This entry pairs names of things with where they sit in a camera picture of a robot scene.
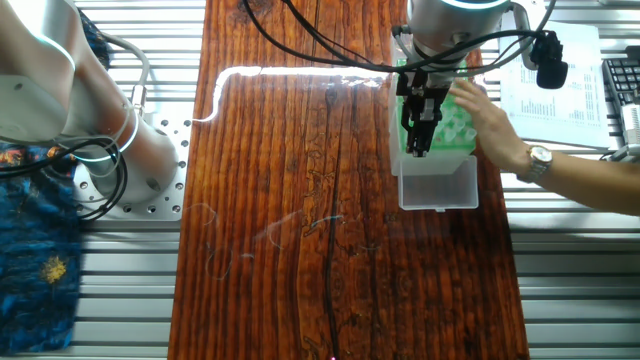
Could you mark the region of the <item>person's hand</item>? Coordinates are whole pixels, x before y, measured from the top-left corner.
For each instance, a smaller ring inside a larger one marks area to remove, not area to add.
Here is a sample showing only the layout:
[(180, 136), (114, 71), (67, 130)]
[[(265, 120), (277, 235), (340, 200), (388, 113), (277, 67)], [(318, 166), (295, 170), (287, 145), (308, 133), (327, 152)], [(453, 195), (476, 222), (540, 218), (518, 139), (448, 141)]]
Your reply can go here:
[(449, 93), (471, 115), (478, 142), (491, 163), (511, 173), (526, 173), (531, 164), (529, 146), (516, 134), (507, 114), (467, 80), (455, 80)]

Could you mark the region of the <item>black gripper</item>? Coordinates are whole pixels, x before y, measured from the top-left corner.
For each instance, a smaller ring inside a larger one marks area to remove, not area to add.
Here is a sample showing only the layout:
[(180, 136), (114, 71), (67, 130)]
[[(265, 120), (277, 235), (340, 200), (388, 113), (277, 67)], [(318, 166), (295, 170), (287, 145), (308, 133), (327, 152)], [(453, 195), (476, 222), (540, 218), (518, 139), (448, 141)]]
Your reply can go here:
[(420, 112), (414, 121), (415, 97), (406, 97), (402, 106), (401, 125), (407, 132), (406, 149), (414, 150), (415, 157), (424, 157), (430, 150), (435, 129), (441, 119), (439, 103), (443, 100), (448, 87), (429, 87), (429, 74), (423, 70), (398, 74), (397, 95), (419, 96), (422, 102)]

